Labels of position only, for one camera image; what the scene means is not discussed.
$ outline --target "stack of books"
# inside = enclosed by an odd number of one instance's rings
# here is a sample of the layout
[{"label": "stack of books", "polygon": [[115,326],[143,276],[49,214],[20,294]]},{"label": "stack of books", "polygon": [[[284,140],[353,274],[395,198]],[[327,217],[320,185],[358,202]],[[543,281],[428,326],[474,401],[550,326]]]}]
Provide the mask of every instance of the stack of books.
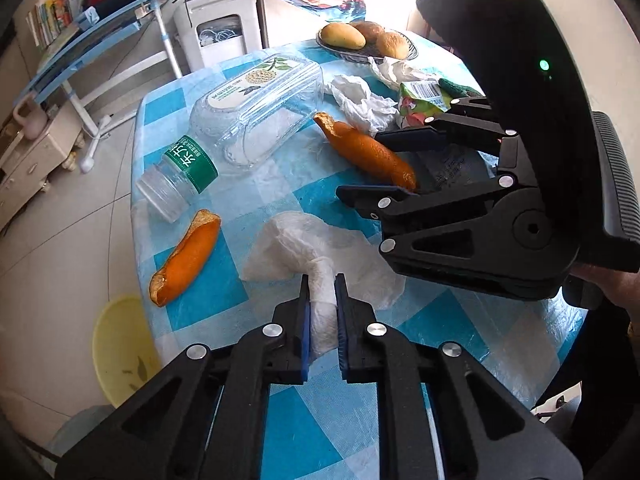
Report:
[{"label": "stack of books", "polygon": [[27,14],[33,41],[45,50],[82,13],[82,0],[38,0]]}]

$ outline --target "white tissue paper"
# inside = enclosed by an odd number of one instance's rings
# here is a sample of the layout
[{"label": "white tissue paper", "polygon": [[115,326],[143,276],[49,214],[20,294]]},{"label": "white tissue paper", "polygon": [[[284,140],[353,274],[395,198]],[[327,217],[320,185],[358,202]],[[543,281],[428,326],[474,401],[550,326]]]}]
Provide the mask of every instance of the white tissue paper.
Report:
[{"label": "white tissue paper", "polygon": [[334,279],[344,273],[349,295],[388,308],[404,291],[404,276],[391,270],[378,247],[360,231],[325,224],[317,216],[285,211],[269,219],[252,247],[240,278],[286,280],[309,276],[311,359],[336,348],[338,320]]},{"label": "white tissue paper", "polygon": [[358,76],[337,75],[325,83],[324,93],[334,96],[351,126],[371,137],[391,126],[398,114],[396,101],[372,94],[367,82]]},{"label": "white tissue paper", "polygon": [[398,92],[400,83],[407,81],[437,81],[438,76],[429,74],[412,67],[404,60],[385,57],[381,64],[376,64],[376,60],[369,56],[369,65],[373,75],[382,81],[388,88]]}]

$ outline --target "white plastic stool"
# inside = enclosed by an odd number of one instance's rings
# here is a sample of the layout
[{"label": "white plastic stool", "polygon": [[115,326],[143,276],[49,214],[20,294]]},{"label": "white plastic stool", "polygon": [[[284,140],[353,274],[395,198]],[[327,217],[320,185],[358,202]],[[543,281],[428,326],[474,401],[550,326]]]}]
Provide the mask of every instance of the white plastic stool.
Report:
[{"label": "white plastic stool", "polygon": [[174,13],[192,72],[262,48],[255,0],[187,0]]}]

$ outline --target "blue checkered tablecloth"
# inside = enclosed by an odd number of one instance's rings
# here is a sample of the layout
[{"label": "blue checkered tablecloth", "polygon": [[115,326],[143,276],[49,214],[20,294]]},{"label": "blue checkered tablecloth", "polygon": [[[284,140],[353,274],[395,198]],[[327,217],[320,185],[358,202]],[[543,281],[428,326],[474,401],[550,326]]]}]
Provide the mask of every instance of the blue checkered tablecloth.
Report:
[{"label": "blue checkered tablecloth", "polygon": [[[415,66],[478,88],[457,57],[409,35],[419,51]],[[371,75],[368,66],[338,59],[314,41],[228,60],[168,83],[144,98],[136,120],[132,183],[187,132],[196,99],[275,52],[292,52],[318,62],[325,81],[338,74],[360,75],[374,93],[396,97]],[[323,109],[336,118],[344,117],[333,98],[325,96]],[[340,184],[367,182],[365,175],[331,149],[310,121],[251,178],[223,192],[210,186],[174,224],[156,216],[132,185],[138,278],[163,362],[195,342],[210,348],[235,343],[248,330],[269,322],[276,304],[298,296],[300,277],[274,283],[242,282],[238,277],[258,232],[276,213],[311,213],[330,225],[361,230],[372,243],[379,243],[379,224],[360,218],[335,197]],[[201,208],[222,217],[218,243],[190,288],[167,307],[158,308],[146,294],[149,280]],[[377,316],[412,341],[430,346],[458,341],[531,407],[571,348],[584,313],[567,306],[560,295],[524,303],[408,278],[396,304]],[[375,386],[342,381],[336,351],[312,364],[303,386],[271,388],[263,479],[377,479],[377,446]]]}]

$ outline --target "green bottle label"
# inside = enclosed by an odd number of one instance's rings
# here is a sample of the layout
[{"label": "green bottle label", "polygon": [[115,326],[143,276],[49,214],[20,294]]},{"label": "green bottle label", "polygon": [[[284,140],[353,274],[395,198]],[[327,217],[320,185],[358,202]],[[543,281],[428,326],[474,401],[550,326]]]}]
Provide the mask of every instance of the green bottle label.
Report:
[{"label": "green bottle label", "polygon": [[191,137],[182,136],[164,154],[202,191],[218,176],[218,170],[200,145]]}]

